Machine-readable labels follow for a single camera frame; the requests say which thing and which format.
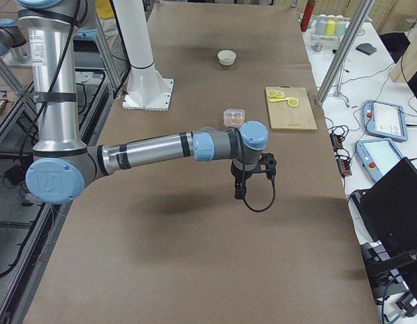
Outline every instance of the red bottle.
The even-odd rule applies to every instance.
[[[306,8],[304,9],[302,23],[300,24],[300,29],[302,32],[305,32],[308,29],[310,17],[315,8],[315,0],[308,0]]]

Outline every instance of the cutting board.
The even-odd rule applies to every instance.
[[[314,115],[305,88],[266,87],[265,91],[267,93],[272,89],[282,91],[285,97],[295,97],[299,100],[298,107],[293,108],[288,106],[286,101],[270,103],[266,95],[272,130],[316,130]]]

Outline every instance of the black monitor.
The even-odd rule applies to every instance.
[[[417,250],[417,169],[403,158],[360,199],[360,214],[372,239],[391,258]],[[417,300],[417,262],[398,267]]]

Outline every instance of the yellow cup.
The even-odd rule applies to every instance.
[[[333,36],[336,31],[336,22],[334,20],[329,20],[327,22],[327,27],[325,28],[325,34],[327,36]]]

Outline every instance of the white table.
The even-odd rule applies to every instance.
[[[348,70],[349,73],[344,73],[342,80],[343,82],[362,76],[371,76],[374,73],[387,68],[390,64],[393,63],[393,60],[385,49],[384,44],[381,42],[371,23],[364,23],[363,29],[365,34],[363,36],[357,37],[352,50],[347,56],[345,69]],[[303,33],[303,39],[306,45],[309,61],[312,64],[312,73],[314,76],[315,84],[317,87],[319,87],[323,82],[331,61],[334,58],[332,50],[337,49],[339,43],[328,40],[312,40],[310,37],[310,31]],[[316,41],[323,44],[323,48],[320,53],[315,53],[311,49],[311,46]],[[377,48],[377,52],[370,56],[358,52],[355,50],[355,48],[361,43],[372,44]],[[387,69],[386,71],[381,72],[372,78],[359,79],[356,81],[348,82],[347,84],[343,84],[341,87],[341,92],[349,98],[351,107],[347,108],[341,99],[328,97],[323,104],[323,109],[326,117],[330,118],[335,126],[347,125],[351,130],[357,130],[359,125],[353,117],[353,112],[361,108],[366,100],[375,100],[377,98],[383,83],[387,79],[390,69]],[[412,96],[414,96],[414,94],[406,83],[394,83],[389,78],[385,83],[378,100],[401,105],[405,112],[414,115],[415,112],[408,105],[408,100]],[[411,106],[417,110],[417,100],[413,98],[410,103]],[[373,136],[369,136],[367,134],[364,135],[364,123],[362,122],[361,111],[356,112],[356,117],[360,122],[360,129],[355,132],[350,132],[347,135],[345,142],[343,143],[344,147],[350,152],[350,155],[354,154],[354,143],[357,140],[374,138]],[[417,124],[417,117],[406,116],[406,122],[407,124]],[[327,127],[331,126],[331,122],[327,121]],[[404,156],[414,158],[417,157],[417,128],[408,128],[408,135],[409,139],[407,142],[396,142],[396,145]],[[414,161],[413,164],[417,168],[417,160]],[[351,192],[354,190],[367,189],[372,187],[373,184],[374,182],[371,180],[370,176],[363,168],[357,154],[355,154],[352,161],[352,176],[345,179],[345,194],[349,196],[349,194],[351,194]],[[360,244],[365,242],[372,242],[352,201],[350,202],[350,211],[354,220],[354,226]],[[387,314],[390,319],[393,319],[399,312],[398,307],[395,305],[395,301],[400,296],[401,294],[394,295],[390,297],[390,299],[388,299],[388,301],[385,303],[385,314]],[[413,318],[402,317],[396,323],[417,323],[417,315]]]

